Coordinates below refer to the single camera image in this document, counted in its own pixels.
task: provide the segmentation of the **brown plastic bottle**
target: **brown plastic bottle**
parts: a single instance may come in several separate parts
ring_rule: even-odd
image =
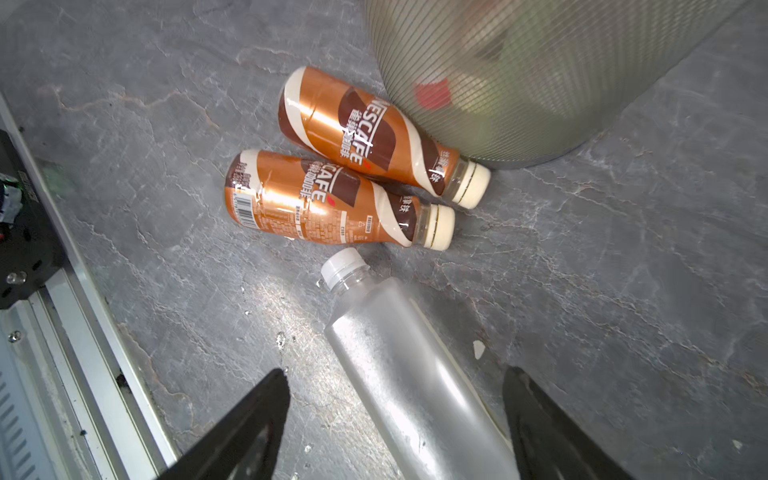
[[[225,202],[244,227],[317,243],[391,242],[445,250],[455,212],[391,194],[325,161],[269,151],[240,152],[227,172]]]
[[[280,129],[291,140],[365,175],[397,180],[475,208],[491,171],[464,161],[381,98],[312,67],[293,72],[280,95]]]

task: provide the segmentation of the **white debris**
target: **white debris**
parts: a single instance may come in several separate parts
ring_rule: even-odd
[[[286,346],[286,333],[278,332],[277,338],[275,338],[275,343],[277,344],[277,349],[282,352]]]
[[[483,352],[485,352],[485,344],[480,340],[472,342],[472,348],[475,349],[475,360],[480,360]]]

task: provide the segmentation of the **empty water bottle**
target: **empty water bottle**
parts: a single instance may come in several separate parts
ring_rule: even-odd
[[[406,478],[518,480],[511,444],[396,278],[353,248],[321,269],[325,334]]]

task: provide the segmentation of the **mesh trash can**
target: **mesh trash can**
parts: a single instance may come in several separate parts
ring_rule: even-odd
[[[605,126],[743,0],[366,0],[390,99],[495,168]]]

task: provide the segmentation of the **stone floor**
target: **stone floor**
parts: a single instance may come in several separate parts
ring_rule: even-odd
[[[180,449],[279,366],[275,478],[399,476],[305,274],[338,248],[246,231],[222,201],[239,150],[304,153],[276,122],[295,68],[383,93],[361,6],[7,5],[0,88]],[[518,365],[637,478],[764,474],[767,25],[751,3],[592,141],[497,172],[448,251],[360,248],[412,285],[496,412]]]

